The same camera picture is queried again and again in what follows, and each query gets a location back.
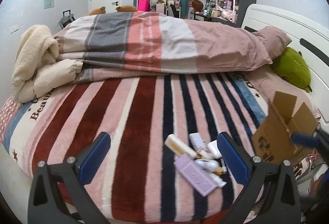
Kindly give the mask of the pink pillow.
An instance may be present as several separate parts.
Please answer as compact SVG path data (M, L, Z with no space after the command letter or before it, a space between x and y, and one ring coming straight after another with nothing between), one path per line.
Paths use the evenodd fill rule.
M266 26L253 34L263 43L272 60L279 57L292 42L286 32L272 26Z

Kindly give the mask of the purple flat box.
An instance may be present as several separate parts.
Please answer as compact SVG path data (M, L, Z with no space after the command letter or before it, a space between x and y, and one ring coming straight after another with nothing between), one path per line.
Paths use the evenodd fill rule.
M202 197L208 196L218 185L188 155L183 154L175 162L176 170Z

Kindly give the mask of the green plush toy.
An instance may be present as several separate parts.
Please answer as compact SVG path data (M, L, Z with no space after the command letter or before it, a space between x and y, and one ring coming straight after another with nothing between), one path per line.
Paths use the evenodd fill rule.
M303 59L301 52L297 52L291 47L286 47L285 51L274 59L271 69L288 83L312 92L311 72Z

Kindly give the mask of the black suitcase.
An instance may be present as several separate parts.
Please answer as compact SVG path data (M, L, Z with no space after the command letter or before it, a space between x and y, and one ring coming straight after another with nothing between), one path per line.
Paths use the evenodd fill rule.
M74 14L71 13L71 10L63 11L63 17L59 20L58 25L61 29L64 29L67 25L75 21Z

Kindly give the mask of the striped plush blanket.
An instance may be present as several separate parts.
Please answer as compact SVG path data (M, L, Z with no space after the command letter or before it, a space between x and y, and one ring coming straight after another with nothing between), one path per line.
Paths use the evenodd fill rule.
M27 103L8 99L1 109L1 143L33 180L38 162L58 164L76 157L106 132L110 149L85 189L108 223L221 223L243 185L235 181L223 157L214 160L209 155L207 144L226 132L256 156L251 138L267 117L276 91L297 97L294 113L305 103L295 87L280 79L261 86L237 73L64 86ZM218 185L206 197L176 170L173 162L179 156L165 145L174 134L194 150L191 133L199 133L206 145L194 160L219 164L215 172L203 170Z

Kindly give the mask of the white rectangular power bank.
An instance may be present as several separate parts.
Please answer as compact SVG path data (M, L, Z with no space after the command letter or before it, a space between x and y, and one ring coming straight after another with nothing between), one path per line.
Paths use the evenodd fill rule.
M219 160L222 158L222 155L218 149L217 141L212 141L207 144L207 150L209 151L209 155L212 156L214 160Z

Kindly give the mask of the white bed headboard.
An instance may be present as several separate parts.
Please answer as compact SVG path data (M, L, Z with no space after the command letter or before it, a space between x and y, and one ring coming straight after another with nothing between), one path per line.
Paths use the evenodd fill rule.
M328 29L291 11L250 5L241 27L253 32L266 26L286 32L292 40L289 46L301 52L311 72L310 96L319 109L322 128L328 128Z

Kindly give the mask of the plaid pink grey duvet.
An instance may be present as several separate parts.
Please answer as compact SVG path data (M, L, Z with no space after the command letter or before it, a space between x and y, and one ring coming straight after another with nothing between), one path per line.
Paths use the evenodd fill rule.
M158 74L249 72L272 64L251 32L152 12L81 17L55 34L59 60L82 61L76 82Z

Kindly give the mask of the cream fleece blanket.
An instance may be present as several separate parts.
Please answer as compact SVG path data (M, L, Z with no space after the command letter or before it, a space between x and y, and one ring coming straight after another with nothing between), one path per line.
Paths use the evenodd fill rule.
M73 82L82 70L79 60L58 61L59 44L46 25L33 25L21 35L12 73L12 91L20 103L40 98Z

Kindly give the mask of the brown teddy bear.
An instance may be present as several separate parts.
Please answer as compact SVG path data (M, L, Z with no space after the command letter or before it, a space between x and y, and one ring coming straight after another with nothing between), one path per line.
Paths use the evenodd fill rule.
M89 12L89 15L98 15L98 14L105 14L105 13L106 13L106 7L100 7L100 8L92 9Z

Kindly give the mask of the bright pink bag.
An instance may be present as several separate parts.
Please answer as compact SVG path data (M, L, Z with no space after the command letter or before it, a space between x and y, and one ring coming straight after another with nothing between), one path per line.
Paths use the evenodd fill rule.
M138 11L147 12L150 10L150 0L139 0L137 4Z

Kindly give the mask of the brown cardboard box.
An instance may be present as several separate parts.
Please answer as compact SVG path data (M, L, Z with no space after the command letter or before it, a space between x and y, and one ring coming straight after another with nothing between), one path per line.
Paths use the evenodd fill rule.
M296 101L296 96L276 91L274 99L268 103L268 115L251 138L255 155L264 162L288 160L294 164L311 153L310 149L291 141L292 133L310 136L318 127L317 120L305 103L296 113L293 112Z

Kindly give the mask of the white card reader hub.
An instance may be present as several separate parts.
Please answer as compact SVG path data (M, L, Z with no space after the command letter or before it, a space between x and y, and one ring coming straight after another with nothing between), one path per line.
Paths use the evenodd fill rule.
M201 138L199 133L191 133L189 134L189 139L191 141L191 144L196 152L199 152L203 150L206 145L204 143L204 140Z

